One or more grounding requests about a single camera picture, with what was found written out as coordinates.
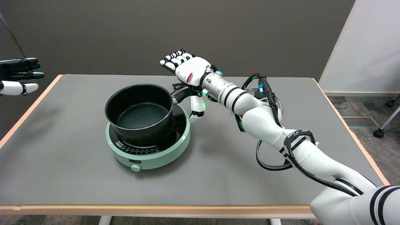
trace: carpet floor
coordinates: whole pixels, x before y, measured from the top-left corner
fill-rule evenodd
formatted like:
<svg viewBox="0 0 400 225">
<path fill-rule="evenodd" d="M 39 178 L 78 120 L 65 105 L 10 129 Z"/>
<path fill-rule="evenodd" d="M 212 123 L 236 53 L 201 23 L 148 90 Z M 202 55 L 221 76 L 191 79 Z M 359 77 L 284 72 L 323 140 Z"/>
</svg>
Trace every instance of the carpet floor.
<svg viewBox="0 0 400 225">
<path fill-rule="evenodd" d="M 330 97 L 342 116 L 372 116 L 380 125 L 394 112 L 384 104 L 388 97 Z M 400 184 L 400 117 L 395 117 L 385 128 L 385 136 L 378 139 L 372 128 L 354 128 L 365 149 L 373 157 L 391 184 Z M 97 225 L 100 216 L 23 215 L 2 216 L 0 225 Z M 111 225 L 269 225 L 267 219 L 195 219 L 113 217 Z M 283 219 L 283 225 L 317 225 L 316 220 Z"/>
</svg>

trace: table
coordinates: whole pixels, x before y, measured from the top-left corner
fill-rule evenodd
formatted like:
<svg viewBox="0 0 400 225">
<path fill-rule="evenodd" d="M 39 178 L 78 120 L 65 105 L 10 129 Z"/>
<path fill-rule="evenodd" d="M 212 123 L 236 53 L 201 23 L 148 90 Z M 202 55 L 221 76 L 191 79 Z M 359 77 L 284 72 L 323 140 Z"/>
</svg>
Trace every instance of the table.
<svg viewBox="0 0 400 225">
<path fill-rule="evenodd" d="M 246 78 L 228 77 L 240 86 Z M 104 107 L 134 83 L 172 90 L 174 76 L 59 75 L 0 142 L 0 213 L 164 217 L 313 218 L 308 204 L 325 187 L 296 169 L 256 162 L 257 140 L 230 112 L 207 102 L 185 152 L 173 163 L 133 172 L 107 145 Z M 308 129 L 319 148 L 387 185 L 379 168 L 312 78 L 268 78 L 282 100 L 282 125 Z M 189 110 L 188 100 L 182 102 Z M 261 147 L 271 164 L 284 158 Z"/>
</svg>

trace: pot handle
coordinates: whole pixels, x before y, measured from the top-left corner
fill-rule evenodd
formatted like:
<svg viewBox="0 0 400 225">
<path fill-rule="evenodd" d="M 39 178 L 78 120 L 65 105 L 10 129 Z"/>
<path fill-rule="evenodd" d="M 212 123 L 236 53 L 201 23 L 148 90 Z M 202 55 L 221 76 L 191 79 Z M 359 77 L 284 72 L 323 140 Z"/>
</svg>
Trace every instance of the pot handle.
<svg viewBox="0 0 400 225">
<path fill-rule="evenodd" d="M 190 97 L 192 95 L 193 95 L 193 90 L 191 88 L 185 88 L 173 96 L 173 98 L 175 98 L 174 104 L 181 103 L 185 98 Z"/>
</svg>

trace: pot rim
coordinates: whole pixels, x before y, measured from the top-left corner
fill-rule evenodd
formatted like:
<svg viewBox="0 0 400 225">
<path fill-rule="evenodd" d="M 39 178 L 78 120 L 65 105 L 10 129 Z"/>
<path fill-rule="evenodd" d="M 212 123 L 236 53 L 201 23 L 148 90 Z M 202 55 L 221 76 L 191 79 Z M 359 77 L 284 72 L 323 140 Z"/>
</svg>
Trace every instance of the pot rim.
<svg viewBox="0 0 400 225">
<path fill-rule="evenodd" d="M 147 127 L 141 127 L 141 128 L 130 129 L 130 128 L 120 127 L 120 126 L 114 124 L 113 122 L 111 122 L 111 120 L 110 120 L 110 118 L 108 117 L 108 114 L 107 114 L 107 108 L 108 108 L 108 105 L 109 105 L 110 101 L 111 101 L 117 94 L 119 94 L 120 92 L 122 92 L 122 91 L 124 91 L 124 90 L 126 90 L 126 89 L 129 89 L 129 88 L 132 88 L 132 87 L 137 87 L 137 86 L 153 86 L 153 87 L 160 88 L 160 89 L 162 89 L 163 91 L 165 91 L 166 93 L 168 93 L 168 94 L 169 94 L 169 97 L 170 97 L 170 100 L 171 100 L 171 107 L 170 107 L 170 109 L 168 110 L 167 115 L 165 115 L 165 116 L 164 116 L 161 120 L 159 120 L 158 122 L 156 122 L 156 123 L 154 123 L 154 124 L 152 124 L 152 125 L 149 125 L 149 126 L 147 126 Z M 108 101 L 107 101 L 107 103 L 106 103 L 106 107 L 105 107 L 105 109 L 104 109 L 104 113 L 106 114 L 107 120 L 110 122 L 110 124 L 111 124 L 113 127 L 116 127 L 116 128 L 119 128 L 119 129 L 125 130 L 125 131 L 140 131 L 140 130 L 144 130 L 144 129 L 147 129 L 147 128 L 150 128 L 150 127 L 154 127 L 154 126 L 158 125 L 159 123 L 161 123 L 162 121 L 164 121 L 166 118 L 168 118 L 168 117 L 170 116 L 170 114 L 172 113 L 172 108 L 173 108 L 173 106 L 174 106 L 174 101 L 173 101 L 172 95 L 171 95 L 171 93 L 170 93 L 167 89 L 165 89 L 164 87 L 162 87 L 162 86 L 160 86 L 160 85 L 158 85 L 158 84 L 140 83 L 140 84 L 133 84 L 133 85 L 130 85 L 130 86 L 126 86 L 126 87 L 124 87 L 124 88 L 122 88 L 122 89 L 116 91 L 116 92 L 108 99 Z"/>
</svg>

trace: chair leg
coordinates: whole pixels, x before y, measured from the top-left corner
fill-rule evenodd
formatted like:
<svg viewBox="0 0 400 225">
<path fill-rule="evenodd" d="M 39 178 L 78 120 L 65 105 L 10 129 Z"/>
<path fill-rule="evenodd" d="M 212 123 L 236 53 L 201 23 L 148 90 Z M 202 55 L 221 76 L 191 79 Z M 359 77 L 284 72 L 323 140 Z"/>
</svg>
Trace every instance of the chair leg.
<svg viewBox="0 0 400 225">
<path fill-rule="evenodd" d="M 397 99 L 400 97 L 400 93 L 398 95 L 396 95 L 396 97 L 394 97 L 392 100 L 389 100 L 385 103 L 385 105 L 389 108 L 391 108 L 394 103 L 397 101 Z"/>
<path fill-rule="evenodd" d="M 400 106 L 396 109 L 394 113 L 386 120 L 386 122 L 376 131 L 374 131 L 374 136 L 378 138 L 382 138 L 384 133 L 383 130 L 385 127 L 391 122 L 391 120 L 400 112 Z"/>
<path fill-rule="evenodd" d="M 393 99 L 395 101 L 397 101 L 397 99 L 400 97 L 400 93 L 398 95 L 396 95 L 396 97 Z"/>
</svg>

